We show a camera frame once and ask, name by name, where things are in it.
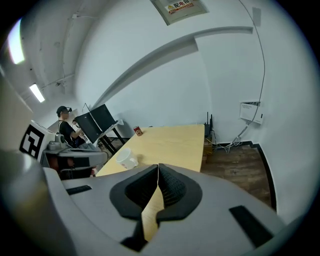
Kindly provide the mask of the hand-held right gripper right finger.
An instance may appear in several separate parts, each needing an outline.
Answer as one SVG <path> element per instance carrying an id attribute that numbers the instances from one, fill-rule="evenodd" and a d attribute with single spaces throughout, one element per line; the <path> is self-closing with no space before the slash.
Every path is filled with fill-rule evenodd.
<path id="1" fill-rule="evenodd" d="M 284 228 L 276 212 L 232 182 L 159 164 L 164 209 L 145 250 L 254 250 Z"/>

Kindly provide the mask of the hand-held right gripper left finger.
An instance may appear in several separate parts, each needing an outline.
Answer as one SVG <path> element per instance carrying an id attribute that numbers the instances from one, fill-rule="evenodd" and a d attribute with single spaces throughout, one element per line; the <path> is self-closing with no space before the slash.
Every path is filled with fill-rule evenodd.
<path id="1" fill-rule="evenodd" d="M 142 212 L 153 196 L 158 165 L 62 181 L 80 211 L 103 233 L 136 252 L 147 244 Z"/>

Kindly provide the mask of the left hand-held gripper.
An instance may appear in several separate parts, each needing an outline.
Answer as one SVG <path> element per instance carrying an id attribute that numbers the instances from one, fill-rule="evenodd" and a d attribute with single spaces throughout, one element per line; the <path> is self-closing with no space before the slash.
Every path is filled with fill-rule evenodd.
<path id="1" fill-rule="evenodd" d="M 56 134 L 31 120 L 19 150 L 42 166 L 59 166 L 60 170 L 85 170 L 107 162 L 108 154 L 89 149 L 67 148 L 63 135 Z"/>

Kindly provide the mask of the white cup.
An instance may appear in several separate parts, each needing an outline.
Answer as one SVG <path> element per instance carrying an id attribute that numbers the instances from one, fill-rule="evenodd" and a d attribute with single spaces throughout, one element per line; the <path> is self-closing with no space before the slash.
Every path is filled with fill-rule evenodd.
<path id="1" fill-rule="evenodd" d="M 130 148 L 122 149 L 115 160 L 119 165 L 123 166 L 127 170 L 133 169 L 139 165 L 136 155 Z"/>

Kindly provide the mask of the black flat panel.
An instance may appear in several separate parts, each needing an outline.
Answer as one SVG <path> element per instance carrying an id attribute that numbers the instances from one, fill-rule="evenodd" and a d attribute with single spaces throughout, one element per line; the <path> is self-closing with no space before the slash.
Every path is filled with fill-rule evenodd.
<path id="1" fill-rule="evenodd" d="M 94 144 L 103 133 L 90 113 L 77 116 L 75 121 L 92 144 Z"/>
<path id="2" fill-rule="evenodd" d="M 108 110 L 105 104 L 96 107 L 95 109 L 90 111 L 92 118 L 97 123 L 98 127 L 105 132 L 108 130 L 112 125 L 116 124 L 115 119 L 111 115 L 110 111 Z"/>

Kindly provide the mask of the black router with antennas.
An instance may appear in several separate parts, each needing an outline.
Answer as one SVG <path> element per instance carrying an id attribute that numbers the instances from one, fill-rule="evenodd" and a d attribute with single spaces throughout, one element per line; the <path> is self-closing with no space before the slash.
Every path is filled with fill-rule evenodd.
<path id="1" fill-rule="evenodd" d="M 207 122 L 204 124 L 204 137 L 209 138 L 212 136 L 213 131 L 213 115 L 211 114 L 209 116 L 209 113 L 207 112 Z"/>

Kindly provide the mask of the long ceiling light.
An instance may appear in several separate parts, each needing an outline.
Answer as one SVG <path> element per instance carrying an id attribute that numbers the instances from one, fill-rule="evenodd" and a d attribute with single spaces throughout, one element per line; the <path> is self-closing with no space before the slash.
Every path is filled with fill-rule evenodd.
<path id="1" fill-rule="evenodd" d="M 21 37 L 21 21 L 22 18 L 14 24 L 7 37 L 10 57 L 15 65 L 25 60 Z"/>
<path id="2" fill-rule="evenodd" d="M 33 83 L 29 89 L 40 103 L 45 101 L 45 98 L 36 83 Z"/>

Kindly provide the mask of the white wall junction box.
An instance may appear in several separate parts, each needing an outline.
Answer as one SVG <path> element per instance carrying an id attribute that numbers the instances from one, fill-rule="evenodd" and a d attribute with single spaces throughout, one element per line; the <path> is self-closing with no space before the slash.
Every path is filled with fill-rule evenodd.
<path id="1" fill-rule="evenodd" d="M 240 102 L 239 118 L 259 125 L 264 121 L 264 108 L 258 101 Z"/>

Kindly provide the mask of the wall electrical panel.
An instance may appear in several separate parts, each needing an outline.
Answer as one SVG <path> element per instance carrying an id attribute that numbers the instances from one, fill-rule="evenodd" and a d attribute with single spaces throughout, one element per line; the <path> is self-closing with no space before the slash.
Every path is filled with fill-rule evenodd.
<path id="1" fill-rule="evenodd" d="M 150 0 L 169 26 L 184 19 L 208 13 L 201 0 Z"/>

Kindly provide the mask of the white wall cover plate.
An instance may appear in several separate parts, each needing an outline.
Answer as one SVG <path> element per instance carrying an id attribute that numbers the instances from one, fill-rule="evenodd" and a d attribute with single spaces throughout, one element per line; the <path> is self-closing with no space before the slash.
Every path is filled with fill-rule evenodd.
<path id="1" fill-rule="evenodd" d="M 262 10 L 260 8 L 252 7 L 252 20 L 256 27 L 261 26 Z"/>

